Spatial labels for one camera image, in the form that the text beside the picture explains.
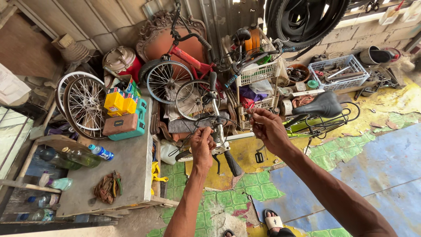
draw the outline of handlebar grip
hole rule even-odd
[[[237,75],[232,75],[230,78],[229,78],[229,80],[224,84],[224,86],[226,87],[226,88],[229,88],[229,86],[231,85],[231,84],[233,84],[234,83],[234,81],[237,79]]]
[[[231,152],[229,150],[225,151],[224,155],[228,163],[229,169],[231,170],[234,177],[240,176],[242,174],[242,169],[232,157]]]
[[[210,83],[210,90],[215,92],[216,91],[216,72],[211,72],[209,77],[209,83]]]
[[[287,48],[282,48],[282,53],[287,53],[287,52],[294,52],[295,51],[295,47],[287,47]]]
[[[212,49],[212,46],[201,35],[197,39],[208,51]]]

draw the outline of bicycle seat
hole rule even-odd
[[[310,103],[292,110],[293,115],[311,114],[324,118],[334,118],[342,113],[342,106],[333,92],[318,94]]]
[[[232,36],[231,39],[234,42],[236,41],[236,39],[239,41],[245,41],[245,40],[251,39],[251,34],[250,34],[250,31],[241,28],[237,30],[237,32]]]

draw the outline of hand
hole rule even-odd
[[[261,139],[272,154],[280,156],[285,151],[295,148],[279,116],[262,108],[252,108],[247,110],[247,113],[253,114],[250,124],[256,138]]]
[[[190,145],[193,154],[193,167],[199,171],[207,173],[212,167],[213,158],[212,150],[215,149],[216,143],[211,136],[213,130],[210,127],[200,127],[190,138]]]

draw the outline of pliers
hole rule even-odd
[[[114,180],[112,181],[112,194],[113,194],[113,196],[117,197],[117,194],[116,194],[117,185],[118,185],[118,188],[120,189],[120,195],[123,195],[123,186],[121,186],[121,178],[119,178],[119,174],[115,170],[114,170],[114,173],[113,173],[113,178],[114,178]]]

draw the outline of sandal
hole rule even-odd
[[[266,213],[268,212],[276,215],[276,216],[266,217],[264,219],[267,225],[267,235],[270,235],[270,229],[275,228],[275,227],[283,228],[284,226],[282,225],[282,220],[280,216],[276,212],[272,211],[271,209],[266,209],[263,212],[263,215],[266,216]]]
[[[226,230],[226,231],[224,232],[224,234],[222,235],[222,237],[225,237],[225,235],[226,235],[227,233],[230,233],[230,234],[231,234],[231,237],[236,237],[236,236],[235,236],[235,234],[234,234],[234,232],[232,232],[232,230],[230,230],[230,229]]]

